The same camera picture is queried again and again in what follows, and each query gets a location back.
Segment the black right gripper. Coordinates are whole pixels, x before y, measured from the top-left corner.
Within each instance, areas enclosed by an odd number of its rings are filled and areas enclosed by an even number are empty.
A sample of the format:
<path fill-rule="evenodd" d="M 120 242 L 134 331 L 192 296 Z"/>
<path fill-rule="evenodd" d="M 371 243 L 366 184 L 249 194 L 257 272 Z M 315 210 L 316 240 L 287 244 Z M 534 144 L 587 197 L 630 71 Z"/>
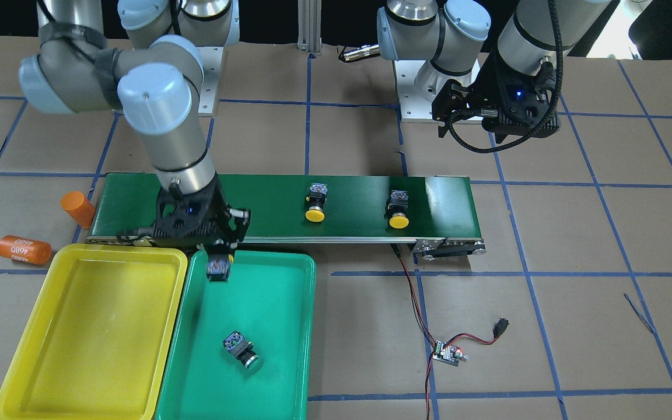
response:
<path fill-rule="evenodd" d="M 237 250 L 250 227 L 251 212 L 232 208 L 219 178 L 199 191 L 182 194 L 179 184 L 158 192 L 158 245 L 192 247 L 199 244 Z"/>

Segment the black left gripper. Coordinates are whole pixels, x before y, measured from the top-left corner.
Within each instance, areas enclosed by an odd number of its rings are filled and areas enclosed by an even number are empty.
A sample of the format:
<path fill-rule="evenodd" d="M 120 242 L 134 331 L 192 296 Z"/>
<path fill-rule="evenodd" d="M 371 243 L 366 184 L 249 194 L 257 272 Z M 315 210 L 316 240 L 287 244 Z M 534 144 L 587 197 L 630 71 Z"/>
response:
<path fill-rule="evenodd" d="M 432 101 L 432 117 L 444 138 L 453 123 L 482 117 L 493 127 L 533 127 L 547 111 L 547 59 L 533 65 L 533 74 L 507 64 L 497 51 L 482 65 L 475 81 L 464 86 L 447 80 Z"/>

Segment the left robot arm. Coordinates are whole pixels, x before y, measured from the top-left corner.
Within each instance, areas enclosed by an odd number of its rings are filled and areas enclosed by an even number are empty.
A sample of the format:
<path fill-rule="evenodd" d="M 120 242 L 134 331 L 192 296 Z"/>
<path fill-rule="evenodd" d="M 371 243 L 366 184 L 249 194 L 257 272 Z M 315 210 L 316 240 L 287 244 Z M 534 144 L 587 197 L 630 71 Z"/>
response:
<path fill-rule="evenodd" d="M 408 121 L 437 122 L 440 137 L 479 122 L 503 149 L 558 131 L 564 58 L 607 5 L 520 1 L 499 20 L 477 1 L 387 1 L 377 48 Z"/>

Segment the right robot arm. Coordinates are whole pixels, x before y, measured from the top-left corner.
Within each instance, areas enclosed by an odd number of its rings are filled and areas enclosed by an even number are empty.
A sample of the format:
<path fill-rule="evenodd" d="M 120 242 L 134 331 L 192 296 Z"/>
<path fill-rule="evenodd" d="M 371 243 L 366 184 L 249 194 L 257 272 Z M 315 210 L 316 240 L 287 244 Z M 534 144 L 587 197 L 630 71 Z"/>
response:
<path fill-rule="evenodd" d="M 120 1 L 130 50 L 110 48 L 99 1 L 38 1 L 40 52 L 21 61 L 27 101 L 45 114 L 119 111 L 142 141 L 160 183 L 151 229 L 161 247 L 232 254 L 250 225 L 222 193 L 198 122 L 203 47 L 240 37 L 237 1 Z"/>

